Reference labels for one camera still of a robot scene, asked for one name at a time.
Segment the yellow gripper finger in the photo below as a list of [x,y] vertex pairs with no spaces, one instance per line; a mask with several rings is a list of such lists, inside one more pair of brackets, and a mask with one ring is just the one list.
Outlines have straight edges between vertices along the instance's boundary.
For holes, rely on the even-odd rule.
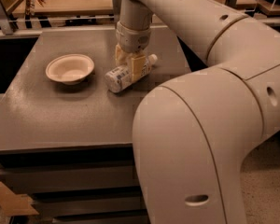
[[128,56],[127,63],[132,74],[132,82],[136,82],[140,78],[146,60],[147,58],[143,51],[131,53]]
[[125,52],[119,44],[115,47],[115,62],[116,66],[121,66],[127,64],[128,61],[132,58],[133,54]]

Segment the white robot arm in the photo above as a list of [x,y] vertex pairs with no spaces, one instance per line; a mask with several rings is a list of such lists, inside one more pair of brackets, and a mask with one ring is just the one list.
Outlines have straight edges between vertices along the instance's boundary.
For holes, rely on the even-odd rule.
[[214,0],[122,0],[117,37],[156,14],[204,63],[147,94],[133,154],[151,224],[246,224],[241,166],[280,131],[280,33]]

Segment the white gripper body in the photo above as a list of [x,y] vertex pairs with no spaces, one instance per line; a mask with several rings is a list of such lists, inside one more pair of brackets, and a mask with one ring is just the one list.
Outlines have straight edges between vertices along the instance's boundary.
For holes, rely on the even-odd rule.
[[135,53],[145,49],[149,43],[151,29],[133,30],[125,27],[120,21],[117,23],[116,39],[119,46],[127,53]]

